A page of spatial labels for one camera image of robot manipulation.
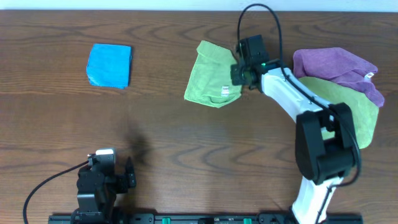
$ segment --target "purple cloth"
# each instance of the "purple cloth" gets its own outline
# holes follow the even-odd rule
[[[342,48],[303,49],[294,52],[294,75],[297,78],[317,77],[364,93],[376,106],[382,107],[384,97],[376,89],[369,72],[377,67]]]

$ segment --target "folded cloth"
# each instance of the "folded cloth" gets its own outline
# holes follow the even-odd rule
[[[303,49],[294,52],[294,75],[317,77],[364,93],[376,106],[384,97],[371,82],[377,67],[339,47]]]
[[[124,89],[129,85],[131,47],[94,44],[87,63],[88,80],[93,86]]]
[[[353,114],[359,148],[363,149],[370,145],[374,128],[376,127],[379,108],[364,93],[319,78],[303,77],[299,80],[316,95],[328,100],[330,103],[346,103]],[[322,132],[322,136],[324,139],[329,139],[334,136],[334,132],[325,131]]]
[[[232,85],[231,65],[236,61],[231,51],[203,40],[197,52],[184,99],[216,108],[238,99],[242,86]]]

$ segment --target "light green cloth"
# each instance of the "light green cloth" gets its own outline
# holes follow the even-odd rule
[[[353,113],[354,128],[360,149],[368,147],[373,138],[379,108],[370,101],[364,93],[351,88],[343,87],[333,82],[314,77],[299,79],[307,88],[316,95],[328,100],[330,103],[346,103]],[[332,138],[334,133],[323,132],[324,139]]]
[[[197,52],[184,99],[216,108],[238,99],[242,86],[232,85],[231,65],[236,61],[231,51],[203,40]]]

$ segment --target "wooden table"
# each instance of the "wooden table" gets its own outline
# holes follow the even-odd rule
[[[286,210],[299,191],[295,124],[256,91],[221,109],[184,101],[208,40],[232,49],[238,12],[1,11],[0,223],[21,223],[29,192],[102,147],[118,149],[119,170],[134,157],[138,185],[118,198],[126,210],[257,213]],[[398,220],[398,14],[281,12],[284,60],[298,49],[343,47],[379,68],[386,98],[363,174],[339,189],[329,212],[361,212],[366,223]],[[277,29],[249,13],[242,37],[262,34],[273,57]],[[91,86],[94,43],[134,47],[125,90]],[[42,187],[31,223],[77,208],[76,171]]]

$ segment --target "white tag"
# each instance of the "white tag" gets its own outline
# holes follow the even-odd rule
[[[373,77],[374,73],[369,72],[368,74],[365,75],[365,80],[370,80]]]
[[[221,88],[221,96],[223,97],[229,96],[229,86],[223,86]]]

